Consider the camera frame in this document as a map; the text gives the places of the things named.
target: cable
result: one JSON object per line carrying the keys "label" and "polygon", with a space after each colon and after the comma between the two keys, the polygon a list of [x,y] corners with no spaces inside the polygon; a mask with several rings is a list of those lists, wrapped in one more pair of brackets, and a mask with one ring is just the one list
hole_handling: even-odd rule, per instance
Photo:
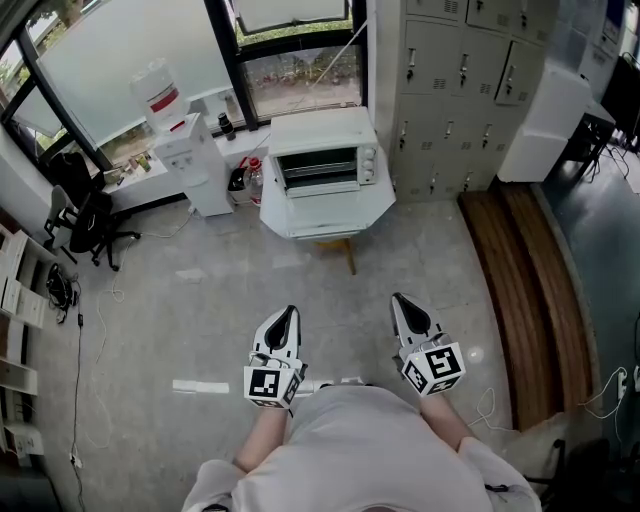
{"label": "cable", "polygon": [[640,311],[636,318],[636,323],[633,328],[633,354],[636,357],[636,364],[640,365],[640,347],[638,346],[638,322],[640,322]]}
{"label": "cable", "polygon": [[[178,230],[182,229],[182,227],[184,227],[185,225],[186,225],[186,222],[182,226],[180,226]],[[87,440],[99,450],[104,450],[109,447],[109,444],[111,443],[111,435],[113,434],[113,422],[111,421],[111,415],[109,414],[109,409],[107,409],[107,406],[105,405],[104,401],[102,400],[102,398],[100,398],[100,395],[98,394],[98,390],[96,389],[96,379],[94,375],[94,370],[96,366],[98,366],[98,363],[100,362],[100,358],[102,357],[102,353],[104,352],[104,347],[107,343],[107,324],[105,323],[104,318],[102,316],[102,312],[100,311],[100,297],[102,297],[104,293],[111,293],[113,300],[117,304],[122,304],[124,302],[124,291],[116,289],[116,282],[118,281],[118,275],[124,269],[124,263],[127,258],[127,252],[129,251],[129,247],[131,247],[131,244],[134,242],[134,240],[135,238],[131,238],[131,240],[129,240],[129,244],[127,245],[127,248],[124,250],[124,255],[122,256],[122,262],[120,263],[120,270],[116,272],[116,275],[113,277],[113,283],[111,284],[111,289],[102,290],[100,293],[98,293],[98,296],[96,298],[96,311],[98,313],[98,317],[100,318],[100,323],[102,323],[102,330],[104,332],[104,335],[102,337],[102,343],[100,344],[100,352],[98,352],[98,356],[96,357],[93,367],[91,368],[91,388],[93,390],[93,394],[98,400],[98,403],[100,404],[100,406],[102,407],[102,410],[104,411],[104,415],[107,419],[109,434],[107,435],[107,442],[105,444],[96,443],[93,439],[91,439],[91,436],[89,436],[87,432],[85,432],[84,435],[87,438]]]}
{"label": "cable", "polygon": [[80,474],[78,473],[78,467],[76,466],[76,457],[78,454],[78,446],[76,445],[76,441],[78,438],[78,387],[80,386],[80,368],[82,364],[82,326],[84,325],[84,320],[82,318],[82,313],[80,310],[80,303],[78,303],[78,372],[76,375],[76,390],[75,390],[75,399],[73,405],[73,441],[71,443],[71,466],[73,467],[73,472],[76,475],[76,480],[78,481],[78,503],[80,504],[80,508],[84,512],[86,510],[84,506],[84,499],[82,497],[82,479],[80,478]]}
{"label": "cable", "polygon": [[174,235],[177,235],[178,231],[180,231],[183,227],[185,227],[187,225],[187,223],[191,220],[191,217],[193,217],[193,212],[194,211],[195,210],[191,210],[189,212],[189,215],[187,216],[187,220],[185,220],[184,223],[178,229],[176,229],[173,233],[171,233],[170,235],[158,235],[156,233],[140,233],[140,234],[144,235],[144,236],[151,236],[151,237],[154,237],[154,238],[171,238]]}
{"label": "cable", "polygon": [[[489,411],[489,414],[484,414],[480,410],[480,405],[482,404],[482,401],[484,400],[484,397],[486,396],[487,393],[491,393],[491,411]],[[504,427],[491,425],[489,423],[489,418],[495,412],[495,410],[496,410],[496,391],[493,388],[487,388],[487,390],[484,393],[482,393],[480,400],[478,400],[478,405],[476,405],[476,412],[480,415],[480,417],[477,420],[472,421],[471,423],[467,423],[467,427],[472,427],[476,423],[480,423],[481,421],[484,421],[487,427],[491,430],[500,430],[502,432],[518,432],[517,430],[514,430],[512,428],[504,428]]]}
{"label": "cable", "polygon": [[[296,108],[298,108],[298,105],[300,105],[300,103],[302,103],[302,102],[304,101],[304,99],[305,99],[307,96],[309,96],[309,94],[311,94],[311,91],[313,91],[313,89],[315,88],[315,86],[316,86],[316,85],[318,85],[318,83],[320,82],[320,80],[322,80],[322,79],[325,77],[325,75],[326,75],[326,74],[331,70],[331,68],[332,68],[332,67],[334,66],[334,64],[338,61],[338,59],[339,59],[340,57],[342,57],[342,54],[347,50],[347,48],[349,48],[349,46],[351,46],[351,44],[356,40],[356,38],[360,35],[360,33],[361,33],[365,28],[366,28],[366,26],[367,26],[368,24],[369,24],[369,20],[365,20],[365,22],[364,22],[362,25],[360,25],[360,28],[356,31],[356,33],[355,33],[355,34],[353,34],[353,37],[352,37],[351,39],[349,39],[349,42],[348,42],[346,45],[344,45],[344,47],[343,47],[343,48],[338,52],[338,54],[333,58],[333,60],[329,63],[329,65],[327,66],[327,68],[322,72],[322,74],[320,75],[320,77],[319,77],[315,82],[313,82],[313,84],[312,84],[312,85],[310,85],[310,86],[309,86],[309,90],[308,90],[305,94],[303,94],[303,95],[302,95],[302,97],[298,100],[298,102],[297,102],[297,103],[296,103],[292,108],[290,108],[287,112],[283,112],[283,113],[282,113],[282,115],[290,114],[290,113],[291,113],[291,112],[293,112]],[[256,152],[256,150],[257,150],[260,146],[262,146],[262,144],[264,144],[264,142],[265,142],[269,137],[271,137],[271,132],[267,133],[266,137],[265,137],[264,139],[262,139],[260,142],[258,142],[257,146],[256,146],[256,147],[254,147],[248,155],[246,155],[246,156],[242,157],[242,160],[240,160],[240,161],[237,163],[237,165],[234,167],[234,169],[235,169],[235,168],[237,168],[237,167],[240,167],[240,164],[242,163],[242,161],[243,161],[245,158],[247,158],[247,159],[248,159],[251,155],[253,155],[253,154]]]}
{"label": "cable", "polygon": [[605,414],[604,416],[600,416],[598,414],[596,414],[595,412],[593,412],[591,409],[589,409],[587,407],[588,404],[590,404],[591,402],[593,402],[594,400],[597,400],[598,398],[600,398],[604,392],[607,390],[607,388],[609,387],[609,384],[611,384],[611,380],[613,379],[614,376],[618,375],[618,373],[622,371],[624,373],[624,378],[627,378],[627,370],[626,368],[624,368],[623,366],[618,367],[612,374],[611,377],[609,377],[609,380],[607,381],[607,383],[604,385],[604,388],[602,388],[602,391],[600,391],[600,393],[598,393],[596,396],[594,396],[593,398],[591,398],[590,400],[587,400],[586,402],[582,402],[579,403],[578,405],[582,405],[585,410],[591,414],[591,416],[593,416],[594,418],[597,418],[599,420],[605,420],[607,419],[609,416],[611,416],[612,414],[614,415],[613,420],[614,420],[614,427],[615,427],[615,431],[616,431],[616,437],[618,438],[618,442],[622,443],[622,440],[620,439],[620,434],[618,433],[618,409],[620,409],[620,404],[622,403],[622,400],[624,399],[624,395],[622,396],[622,398],[620,398],[618,400],[618,404],[616,405],[615,409],[613,409],[612,411],[608,412],[607,414]]}

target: red label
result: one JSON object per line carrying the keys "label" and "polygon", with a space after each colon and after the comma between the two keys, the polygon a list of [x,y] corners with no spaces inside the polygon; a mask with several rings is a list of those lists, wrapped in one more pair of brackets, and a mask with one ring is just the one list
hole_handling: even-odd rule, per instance
{"label": "red label", "polygon": [[174,87],[171,89],[171,91],[169,91],[169,93],[164,98],[156,101],[155,103],[152,103],[149,106],[151,107],[151,110],[153,112],[158,112],[159,110],[162,110],[163,108],[165,108],[167,105],[170,105],[171,102],[175,100],[177,97],[178,97],[178,89]]}

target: wall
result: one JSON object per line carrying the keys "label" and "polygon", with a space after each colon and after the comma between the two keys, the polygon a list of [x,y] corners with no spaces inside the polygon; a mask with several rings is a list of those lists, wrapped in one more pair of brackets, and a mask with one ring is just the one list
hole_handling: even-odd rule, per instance
{"label": "wall", "polygon": [[40,242],[47,238],[44,223],[51,188],[4,128],[0,129],[0,206]]}
{"label": "wall", "polygon": [[390,156],[391,139],[396,109],[396,90],[400,51],[400,2],[373,0],[375,7],[367,5],[369,16],[375,9],[375,41],[369,52],[375,56],[375,86],[371,98],[375,113],[374,127],[380,145]]}

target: tree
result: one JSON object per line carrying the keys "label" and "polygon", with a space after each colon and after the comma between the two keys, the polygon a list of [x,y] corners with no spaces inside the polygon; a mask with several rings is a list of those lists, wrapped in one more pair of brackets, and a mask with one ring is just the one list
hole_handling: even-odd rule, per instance
{"label": "tree", "polygon": [[47,0],[38,5],[28,26],[33,27],[40,19],[48,20],[57,14],[58,19],[69,28],[80,18],[83,4],[84,0]]}

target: black cable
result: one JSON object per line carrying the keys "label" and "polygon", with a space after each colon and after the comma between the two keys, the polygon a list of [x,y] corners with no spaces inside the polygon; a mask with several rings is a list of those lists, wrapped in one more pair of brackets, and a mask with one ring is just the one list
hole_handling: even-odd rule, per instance
{"label": "black cable", "polygon": [[640,322],[640,311],[636,317],[636,323],[633,328],[633,354],[636,356],[636,364],[640,365],[640,346],[638,346],[638,323]]}
{"label": "black cable", "polygon": [[80,508],[83,512],[86,511],[84,506],[84,498],[82,497],[82,479],[78,474],[78,467],[76,466],[76,454],[77,447],[76,441],[78,437],[78,387],[80,386],[80,368],[82,361],[82,326],[84,325],[84,319],[82,317],[82,313],[80,312],[80,303],[78,303],[78,373],[76,375],[76,391],[75,391],[75,401],[73,406],[73,442],[71,443],[71,465],[73,466],[73,472],[76,475],[76,480],[78,481],[78,503],[80,503]]}

